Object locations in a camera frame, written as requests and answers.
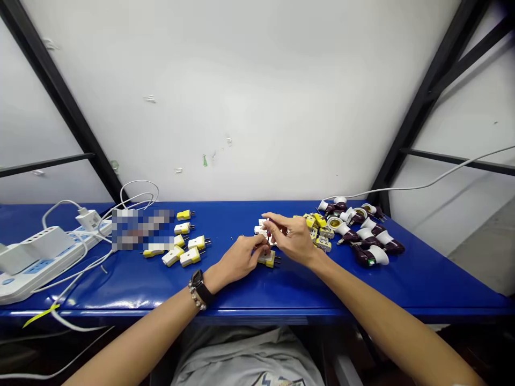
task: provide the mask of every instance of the yellow cable tie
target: yellow cable tie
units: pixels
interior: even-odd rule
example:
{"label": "yellow cable tie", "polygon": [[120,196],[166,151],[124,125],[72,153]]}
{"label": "yellow cable tie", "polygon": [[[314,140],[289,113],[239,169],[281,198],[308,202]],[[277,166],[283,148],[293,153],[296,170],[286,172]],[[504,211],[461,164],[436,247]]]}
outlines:
{"label": "yellow cable tie", "polygon": [[47,309],[46,311],[43,311],[41,314],[38,314],[32,318],[30,318],[24,325],[22,328],[25,328],[27,327],[29,324],[31,324],[32,322],[34,322],[36,319],[39,319],[41,316],[45,316],[46,314],[50,314],[52,312],[52,310],[55,310],[56,308],[59,308],[60,304],[56,304],[56,305],[53,305],[51,306],[49,309]]}

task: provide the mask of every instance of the forearm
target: forearm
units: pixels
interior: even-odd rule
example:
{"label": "forearm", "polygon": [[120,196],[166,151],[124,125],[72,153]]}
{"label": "forearm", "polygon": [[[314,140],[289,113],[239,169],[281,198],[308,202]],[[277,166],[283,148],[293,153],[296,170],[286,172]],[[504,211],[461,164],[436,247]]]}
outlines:
{"label": "forearm", "polygon": [[[205,273],[204,283],[213,294],[223,286],[214,269]],[[112,341],[64,385],[139,385],[197,313],[185,287]]]}
{"label": "forearm", "polygon": [[434,331],[320,251],[310,268],[352,312],[381,350],[424,385],[483,385]]}

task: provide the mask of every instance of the left hand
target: left hand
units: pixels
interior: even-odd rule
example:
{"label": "left hand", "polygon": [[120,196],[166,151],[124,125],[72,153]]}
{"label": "left hand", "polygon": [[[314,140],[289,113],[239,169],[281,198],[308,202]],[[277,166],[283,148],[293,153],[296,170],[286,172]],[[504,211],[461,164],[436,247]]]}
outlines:
{"label": "left hand", "polygon": [[258,264],[259,255],[269,250],[263,235],[239,236],[222,259],[204,274],[204,284],[215,294],[227,284],[247,276]]}

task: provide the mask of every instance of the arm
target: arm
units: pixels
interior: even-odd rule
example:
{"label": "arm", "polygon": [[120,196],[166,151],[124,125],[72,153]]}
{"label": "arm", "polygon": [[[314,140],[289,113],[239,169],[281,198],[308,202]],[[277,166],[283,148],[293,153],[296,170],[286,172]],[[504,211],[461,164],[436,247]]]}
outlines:
{"label": "arm", "polygon": [[265,213],[265,228],[292,260],[311,269],[340,298],[381,350],[423,385],[484,385],[470,366],[425,324],[313,247],[304,218]]}
{"label": "arm", "polygon": [[[212,294],[252,271],[269,249],[263,235],[240,236],[222,259],[204,274]],[[140,319],[95,355],[64,385],[139,385],[198,313],[187,287]]]}

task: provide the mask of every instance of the black watch strap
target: black watch strap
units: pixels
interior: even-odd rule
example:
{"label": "black watch strap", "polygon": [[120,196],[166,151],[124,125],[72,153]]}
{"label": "black watch strap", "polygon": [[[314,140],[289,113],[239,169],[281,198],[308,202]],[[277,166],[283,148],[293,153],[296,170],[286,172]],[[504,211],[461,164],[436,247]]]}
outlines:
{"label": "black watch strap", "polygon": [[202,270],[196,271],[192,276],[192,286],[197,290],[197,294],[200,296],[206,306],[213,303],[215,296],[208,290],[204,284],[204,274]]}

